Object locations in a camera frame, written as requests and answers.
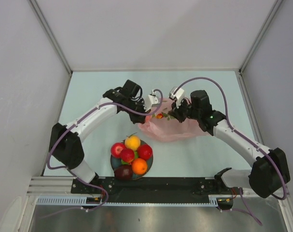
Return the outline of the red fake strawberry green leaves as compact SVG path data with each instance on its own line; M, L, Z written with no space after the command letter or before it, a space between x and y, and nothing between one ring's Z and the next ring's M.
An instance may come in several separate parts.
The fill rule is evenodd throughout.
M155 114L154 116L156 119L166 119L166 120L173 120L175 117L169 115L168 113L160 112L158 114Z

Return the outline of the pink plastic bag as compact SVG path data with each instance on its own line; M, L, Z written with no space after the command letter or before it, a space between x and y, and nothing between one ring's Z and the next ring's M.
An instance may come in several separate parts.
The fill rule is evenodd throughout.
M160 112L168 113L171 110L171 104L172 100L164 98L159 110L150 116L146 116L144 124L138 124L141 132L161 142L174 142L198 136L208 136L208 133L203 132L195 120L186 119L180 123L177 119L166 120L154 117L155 114Z

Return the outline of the orange fake fruit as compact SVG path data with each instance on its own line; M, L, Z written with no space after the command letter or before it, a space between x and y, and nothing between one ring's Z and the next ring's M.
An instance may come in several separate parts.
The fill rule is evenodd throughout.
M126 148L136 151L141 145L141 140L138 136L131 135L125 139L124 144Z

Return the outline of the red fake pomegranate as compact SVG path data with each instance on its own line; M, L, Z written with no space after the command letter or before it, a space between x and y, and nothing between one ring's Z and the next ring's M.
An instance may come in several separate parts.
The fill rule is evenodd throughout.
M139 158L148 160L153 156L153 150L148 144L143 144L137 149Z

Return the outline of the red fake apple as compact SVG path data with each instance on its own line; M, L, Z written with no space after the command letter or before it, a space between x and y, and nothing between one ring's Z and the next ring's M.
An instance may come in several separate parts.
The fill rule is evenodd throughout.
M111 155L114 158L119 159L120 158L120 153L122 152L123 149L125 149L126 146L123 143L115 143L111 146Z

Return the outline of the green fake star fruit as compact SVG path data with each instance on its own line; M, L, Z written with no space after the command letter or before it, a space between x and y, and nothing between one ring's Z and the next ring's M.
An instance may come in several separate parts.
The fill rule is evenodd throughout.
M134 160L135 160L135 159L137 159L139 157L139 155L138 155L137 151L134 151L134 154L135 154L135 156L134 156ZM121 160L121 163L123 165L131 165L132 164L131 162L125 162L123 160Z

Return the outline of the orange fake tangerine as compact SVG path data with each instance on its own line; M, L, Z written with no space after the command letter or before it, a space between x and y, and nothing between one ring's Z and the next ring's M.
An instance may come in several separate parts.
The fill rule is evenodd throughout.
M137 158L133 160L131 167L134 174L143 175L147 172L148 164L144 159Z

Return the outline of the dark blue ceramic plate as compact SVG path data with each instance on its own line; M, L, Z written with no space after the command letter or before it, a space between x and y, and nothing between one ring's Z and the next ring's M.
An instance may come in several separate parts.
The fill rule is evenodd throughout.
M141 140L141 145L143 145L143 144L147 144L147 143L144 142L143 140ZM111 158L110 158L110 162L111 162L111 167L113 169L113 172L114 172L114 170L116 168L118 168L119 166L122 165L121 158L117 159L117 158L114 158L112 155L111 155ZM153 156L150 159L146 160L146 162L148 164L148 169L147 169L147 172L148 172L150 170L152 164L153 164ZM132 179L131 180L139 179L139 178L143 177L145 174L143 174L143 175L137 175L137 174L134 174L133 173L133 176L132 176Z

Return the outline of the dark red fake plum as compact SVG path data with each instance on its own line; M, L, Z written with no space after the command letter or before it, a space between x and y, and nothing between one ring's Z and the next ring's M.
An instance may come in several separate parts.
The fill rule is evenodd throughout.
M121 165L114 170L114 177L118 180L131 180L133 176L130 165Z

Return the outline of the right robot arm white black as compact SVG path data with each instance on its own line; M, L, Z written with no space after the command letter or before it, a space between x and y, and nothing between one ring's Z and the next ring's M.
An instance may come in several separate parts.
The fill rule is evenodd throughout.
M213 110L204 90L193 91L188 102L184 90L175 87L169 98L172 100L170 116L180 123L186 119L197 121L203 132L228 144L250 165L250 170L226 168L218 172L214 182L218 193L226 194L231 188L238 187L252 189L258 196L267 198L279 188L287 191L286 184L291 177L283 150L270 149L243 135L228 122L227 115Z

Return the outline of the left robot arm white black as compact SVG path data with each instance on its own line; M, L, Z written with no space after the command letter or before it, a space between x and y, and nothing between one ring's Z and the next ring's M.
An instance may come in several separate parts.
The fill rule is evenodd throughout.
M120 111L129 114L132 123L143 123L152 104L158 100L154 93L143 98L141 86L127 80L122 87L107 90L100 101L83 116L62 125L52 127L49 157L62 163L62 168L82 180L82 188L93 193L98 189L98 174L84 159L82 143L101 123Z

